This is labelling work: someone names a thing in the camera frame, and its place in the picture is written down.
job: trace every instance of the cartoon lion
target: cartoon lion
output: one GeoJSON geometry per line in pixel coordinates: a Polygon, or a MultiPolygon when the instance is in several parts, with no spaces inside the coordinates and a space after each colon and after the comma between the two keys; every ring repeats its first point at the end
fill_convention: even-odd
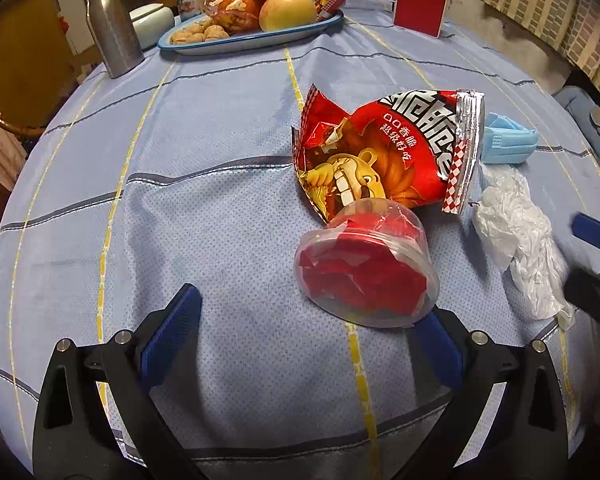
{"type": "MultiPolygon", "coordinates": [[[[407,207],[418,205],[422,199],[411,186],[415,177],[413,163],[405,165],[393,143],[386,144],[375,120],[361,134],[346,121],[338,128],[337,140],[327,146],[328,151],[338,153],[302,177],[305,191],[328,221],[360,198],[389,198],[407,207]]],[[[314,155],[310,158],[319,162],[318,150],[314,155]]]]}

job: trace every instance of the blue gripper pad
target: blue gripper pad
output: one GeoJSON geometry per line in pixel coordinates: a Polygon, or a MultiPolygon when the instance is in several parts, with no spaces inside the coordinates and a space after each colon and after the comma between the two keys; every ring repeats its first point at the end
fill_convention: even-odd
{"type": "Polygon", "coordinates": [[[600,222],[583,213],[578,213],[571,221],[571,232],[576,238],[600,249],[600,222]]]}
{"type": "Polygon", "coordinates": [[[202,296],[191,285],[140,354],[140,381],[147,390],[162,384],[190,332],[198,331],[201,312],[202,296]]]}
{"type": "Polygon", "coordinates": [[[462,385],[464,359],[434,312],[429,312],[415,323],[414,331],[436,378],[441,384],[455,390],[462,385]]]}

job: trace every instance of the tablecloth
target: tablecloth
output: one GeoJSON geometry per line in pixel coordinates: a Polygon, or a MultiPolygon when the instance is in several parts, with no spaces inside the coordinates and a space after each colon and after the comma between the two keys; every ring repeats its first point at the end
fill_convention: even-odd
{"type": "MultiPolygon", "coordinates": [[[[349,0],[342,26],[288,45],[149,50],[118,79],[94,71],[52,120],[0,227],[0,428],[28,467],[55,342],[134,329],[185,282],[203,296],[200,330],[152,398],[209,478],[388,478],[426,436],[451,393],[409,331],[330,316],[292,272],[301,235],[320,227],[290,161],[311,83],[349,111],[405,89],[484,92],[487,111],[538,130],[520,165],[532,199],[567,261],[600,273],[600,250],[568,227],[578,211],[600,220],[600,167],[568,113],[453,23],[439,39],[393,26],[390,4],[349,0]]],[[[471,207],[460,218],[439,205],[416,212],[440,307],[496,342],[547,342],[573,451],[600,387],[597,327],[580,311],[566,333],[532,320],[510,273],[485,256],[471,207]]],[[[480,449],[498,394],[462,460],[480,449]]],[[[104,398],[121,448],[141,460],[104,398]]]]}

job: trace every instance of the fruit plate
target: fruit plate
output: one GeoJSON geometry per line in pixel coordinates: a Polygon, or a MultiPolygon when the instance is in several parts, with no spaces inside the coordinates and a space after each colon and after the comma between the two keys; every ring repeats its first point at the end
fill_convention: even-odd
{"type": "Polygon", "coordinates": [[[181,28],[192,25],[197,20],[201,20],[205,15],[194,16],[186,22],[176,25],[172,29],[165,32],[160,40],[158,47],[162,50],[175,50],[186,56],[202,56],[203,54],[224,54],[225,52],[239,52],[241,50],[251,50],[252,48],[260,48],[261,46],[271,46],[280,43],[288,43],[289,41],[301,40],[309,36],[316,36],[322,31],[340,23],[344,16],[338,10],[336,14],[323,22],[311,23],[309,25],[301,25],[300,27],[283,28],[282,30],[273,30],[271,32],[246,32],[244,34],[236,34],[224,40],[204,41],[203,43],[185,43],[185,44],[170,44],[169,38],[181,28]]]}

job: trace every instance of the thermos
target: thermos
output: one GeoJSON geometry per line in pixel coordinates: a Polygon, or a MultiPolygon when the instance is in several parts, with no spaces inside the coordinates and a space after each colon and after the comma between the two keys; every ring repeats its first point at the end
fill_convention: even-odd
{"type": "Polygon", "coordinates": [[[144,59],[131,17],[122,0],[86,0],[87,24],[104,65],[119,77],[144,59]]]}

